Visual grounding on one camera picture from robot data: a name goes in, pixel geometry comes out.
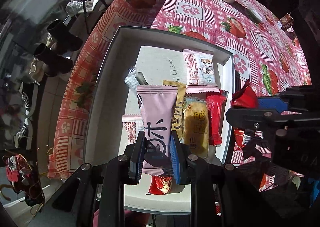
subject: strawberry print tablecloth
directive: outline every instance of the strawberry print tablecloth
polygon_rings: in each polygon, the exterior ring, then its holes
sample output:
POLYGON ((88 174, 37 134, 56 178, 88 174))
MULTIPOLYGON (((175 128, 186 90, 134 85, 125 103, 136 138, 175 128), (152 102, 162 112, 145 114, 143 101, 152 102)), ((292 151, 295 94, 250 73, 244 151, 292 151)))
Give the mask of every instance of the strawberry print tablecloth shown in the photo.
MULTIPOLYGON (((85 130, 97 73, 119 26, 132 25, 171 31, 218 45, 234 55, 241 86, 250 79, 258 96, 273 95, 293 85, 310 84, 308 67, 297 39, 291 40, 277 26, 278 19, 255 0, 114 0, 85 43, 71 73, 49 156, 48 177, 69 177, 81 164, 85 130), (252 12, 266 17, 260 24, 252 12)), ((268 148, 257 146, 266 158, 268 148)), ((232 163, 243 160, 235 145, 232 163)), ((266 175, 260 189, 273 185, 266 175)))

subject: screw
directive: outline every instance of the screw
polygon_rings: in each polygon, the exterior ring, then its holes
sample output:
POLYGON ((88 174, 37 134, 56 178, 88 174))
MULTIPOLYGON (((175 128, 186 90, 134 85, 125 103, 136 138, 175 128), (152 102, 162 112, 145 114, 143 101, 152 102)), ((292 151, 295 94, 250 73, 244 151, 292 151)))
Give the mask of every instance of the screw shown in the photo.
POLYGON ((87 171, 88 169, 90 169, 91 165, 88 163, 82 164, 81 169, 83 171, 87 171))
POLYGON ((270 116, 272 115, 272 112, 270 112, 270 111, 265 112, 264 115, 265 115, 266 117, 270 117, 270 116))
POLYGON ((198 157, 194 154, 191 154, 188 156, 188 159, 191 160, 191 161, 196 161, 198 159, 198 157))
POLYGON ((128 157, 126 155, 120 155, 118 156, 118 160, 119 161, 126 161, 128 159, 128 157))
POLYGON ((226 164, 224 168, 228 171, 234 170, 235 166, 233 164, 226 164))
POLYGON ((276 131, 276 135, 277 135, 278 137, 284 137, 286 134, 287 134, 287 131, 284 130, 284 129, 278 129, 278 130, 276 131))

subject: table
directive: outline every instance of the table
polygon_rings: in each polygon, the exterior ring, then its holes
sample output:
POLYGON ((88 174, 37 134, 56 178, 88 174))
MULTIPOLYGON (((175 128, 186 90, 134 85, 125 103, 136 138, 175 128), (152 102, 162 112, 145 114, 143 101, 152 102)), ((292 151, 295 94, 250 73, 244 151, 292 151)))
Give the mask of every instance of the table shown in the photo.
MULTIPOLYGON (((308 66, 296 39, 291 41, 277 26, 278 19, 255 0, 114 0, 85 43, 71 73, 61 104, 48 177, 69 177, 81 164, 92 90, 108 45, 119 26, 132 25, 192 36, 234 54, 240 86, 247 79, 258 96, 285 91, 293 85, 311 84, 308 66), (265 15, 255 23, 251 6, 265 15), (270 85, 263 82, 267 69, 270 85)), ((257 147, 265 158, 269 148, 257 147)), ((243 152, 235 145, 232 163, 240 166, 243 152)), ((260 190, 275 187, 275 175, 264 175, 260 190)))

